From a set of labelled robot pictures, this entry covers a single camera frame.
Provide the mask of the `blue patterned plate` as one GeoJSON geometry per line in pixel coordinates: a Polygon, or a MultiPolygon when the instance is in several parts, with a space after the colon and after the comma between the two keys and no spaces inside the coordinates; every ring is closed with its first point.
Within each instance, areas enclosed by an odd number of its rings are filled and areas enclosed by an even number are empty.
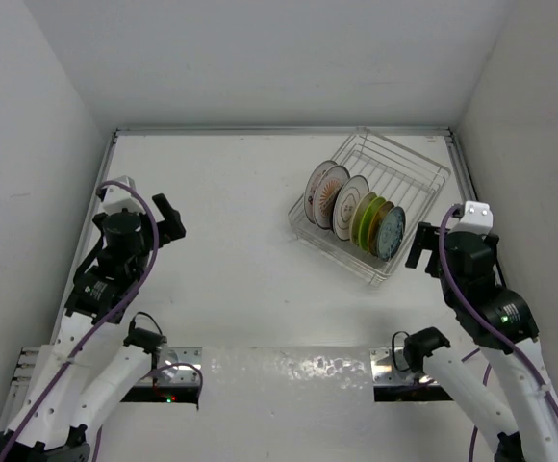
{"type": "Polygon", "coordinates": [[[395,206],[386,214],[378,229],[376,255],[384,262],[390,262],[400,248],[405,232],[405,212],[395,206]]]}

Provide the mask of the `cream beige plate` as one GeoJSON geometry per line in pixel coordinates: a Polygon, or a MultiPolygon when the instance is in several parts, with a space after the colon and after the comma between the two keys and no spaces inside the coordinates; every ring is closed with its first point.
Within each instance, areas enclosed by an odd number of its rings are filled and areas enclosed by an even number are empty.
{"type": "Polygon", "coordinates": [[[366,193],[356,206],[356,209],[351,217],[349,233],[350,241],[359,246],[360,226],[362,223],[363,215],[367,210],[369,204],[378,197],[375,192],[366,193]]]}

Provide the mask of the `yellow patterned plate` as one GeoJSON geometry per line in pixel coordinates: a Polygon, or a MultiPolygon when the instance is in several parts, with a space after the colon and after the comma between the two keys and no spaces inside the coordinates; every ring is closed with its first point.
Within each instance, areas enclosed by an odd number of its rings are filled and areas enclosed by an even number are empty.
{"type": "Polygon", "coordinates": [[[388,212],[394,207],[394,204],[391,201],[386,201],[382,204],[382,206],[377,210],[373,219],[369,225],[368,229],[368,252],[374,256],[377,256],[377,240],[378,240],[378,233],[380,226],[388,214],[388,212]]]}

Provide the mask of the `lime green plate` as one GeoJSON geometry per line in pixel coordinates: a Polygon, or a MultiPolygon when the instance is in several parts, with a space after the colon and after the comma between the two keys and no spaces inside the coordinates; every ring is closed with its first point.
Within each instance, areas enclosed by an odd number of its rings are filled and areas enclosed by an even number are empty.
{"type": "Polygon", "coordinates": [[[364,251],[368,251],[367,240],[369,225],[373,219],[373,216],[384,202],[386,202],[386,199],[383,196],[378,196],[369,204],[367,210],[363,215],[362,223],[360,226],[359,247],[364,251]]]}

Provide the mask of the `white plate orange sunburst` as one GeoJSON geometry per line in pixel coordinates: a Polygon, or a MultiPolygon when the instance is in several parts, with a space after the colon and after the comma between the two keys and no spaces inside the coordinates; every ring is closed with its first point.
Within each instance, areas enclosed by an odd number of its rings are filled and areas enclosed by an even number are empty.
{"type": "Polygon", "coordinates": [[[350,178],[349,171],[341,165],[331,167],[321,178],[314,195],[315,224],[321,229],[331,227],[331,216],[341,188],[350,178]]]}

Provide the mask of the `white plate red green text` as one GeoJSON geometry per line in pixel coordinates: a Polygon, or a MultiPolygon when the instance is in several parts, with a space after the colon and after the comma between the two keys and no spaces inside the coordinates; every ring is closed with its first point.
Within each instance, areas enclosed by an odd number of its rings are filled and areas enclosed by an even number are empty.
{"type": "Polygon", "coordinates": [[[325,160],[323,161],[321,164],[319,164],[314,171],[312,172],[308,182],[307,182],[307,186],[305,188],[305,192],[304,192],[304,199],[303,199],[303,204],[304,204],[304,212],[305,212],[305,216],[307,218],[307,220],[311,223],[315,222],[314,219],[314,195],[315,192],[317,190],[317,186],[319,184],[319,182],[321,181],[321,178],[323,177],[323,175],[331,168],[334,167],[337,163],[333,160],[325,160]]]}

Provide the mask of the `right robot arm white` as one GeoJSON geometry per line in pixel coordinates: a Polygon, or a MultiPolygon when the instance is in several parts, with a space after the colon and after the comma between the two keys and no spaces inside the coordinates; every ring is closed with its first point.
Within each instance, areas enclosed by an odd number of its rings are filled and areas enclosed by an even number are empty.
{"type": "Polygon", "coordinates": [[[499,400],[474,377],[435,327],[409,335],[403,356],[409,370],[444,389],[479,429],[496,461],[558,461],[558,404],[549,384],[539,330],[526,301],[496,281],[498,237],[448,233],[418,225],[407,267],[422,251],[426,272],[441,282],[444,302],[495,372],[499,400]]]}

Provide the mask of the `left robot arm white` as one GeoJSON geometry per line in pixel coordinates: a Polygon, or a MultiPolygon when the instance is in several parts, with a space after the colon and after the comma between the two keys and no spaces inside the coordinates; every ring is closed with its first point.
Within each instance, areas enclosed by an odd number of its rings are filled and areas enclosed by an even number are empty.
{"type": "Polygon", "coordinates": [[[94,247],[73,276],[60,332],[34,383],[6,428],[0,461],[89,461],[103,422],[129,390],[157,364],[164,335],[129,326],[112,362],[93,381],[92,341],[121,323],[163,246],[185,237],[179,212],[163,194],[152,201],[155,220],[139,196],[99,192],[103,212],[92,222],[94,247]]]}

